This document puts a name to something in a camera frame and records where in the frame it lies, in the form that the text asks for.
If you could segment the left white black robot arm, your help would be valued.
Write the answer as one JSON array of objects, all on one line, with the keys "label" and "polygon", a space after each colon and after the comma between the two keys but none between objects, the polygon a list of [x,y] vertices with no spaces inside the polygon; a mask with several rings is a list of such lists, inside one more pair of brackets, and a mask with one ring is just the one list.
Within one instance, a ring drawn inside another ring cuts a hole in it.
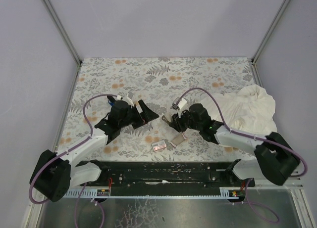
[{"label": "left white black robot arm", "polygon": [[29,199],[38,204],[33,196],[36,189],[47,200],[59,201],[70,188],[87,182],[96,181],[101,175],[101,169],[95,163],[89,162],[80,166],[79,163],[92,152],[115,140],[121,129],[132,126],[142,127],[159,118],[142,100],[136,106],[128,98],[119,95],[106,95],[111,103],[110,112],[97,124],[90,125],[90,134],[86,139],[64,150],[44,151],[30,178]]}]

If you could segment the blue stapler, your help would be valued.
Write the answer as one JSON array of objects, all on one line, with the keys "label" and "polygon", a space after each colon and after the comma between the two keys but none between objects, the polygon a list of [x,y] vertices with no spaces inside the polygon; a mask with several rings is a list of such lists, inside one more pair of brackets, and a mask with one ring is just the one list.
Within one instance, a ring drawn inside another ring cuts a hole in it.
[{"label": "blue stapler", "polygon": [[117,101],[117,97],[109,95],[109,96],[107,96],[107,101],[108,101],[110,106],[113,106],[115,104],[115,102]]}]

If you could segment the red white staple box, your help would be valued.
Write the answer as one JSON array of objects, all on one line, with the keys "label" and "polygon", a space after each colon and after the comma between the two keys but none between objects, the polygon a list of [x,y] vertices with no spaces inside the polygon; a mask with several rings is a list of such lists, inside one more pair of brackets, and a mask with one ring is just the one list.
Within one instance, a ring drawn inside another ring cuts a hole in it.
[{"label": "red white staple box", "polygon": [[158,151],[164,148],[167,148],[166,142],[164,140],[152,143],[153,151]]}]

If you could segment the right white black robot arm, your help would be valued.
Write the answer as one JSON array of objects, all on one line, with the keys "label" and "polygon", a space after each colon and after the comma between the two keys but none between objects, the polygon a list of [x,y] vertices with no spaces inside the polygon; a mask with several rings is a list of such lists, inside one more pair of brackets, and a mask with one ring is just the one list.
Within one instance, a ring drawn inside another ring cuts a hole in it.
[{"label": "right white black robot arm", "polygon": [[231,165],[232,173],[241,180],[267,179],[275,185],[283,185],[300,164],[300,158],[292,153],[280,134],[257,136],[230,130],[223,122],[213,120],[200,103],[181,114],[173,114],[169,126],[180,133],[196,130],[207,142],[235,147],[253,155],[252,160],[237,160]]}]

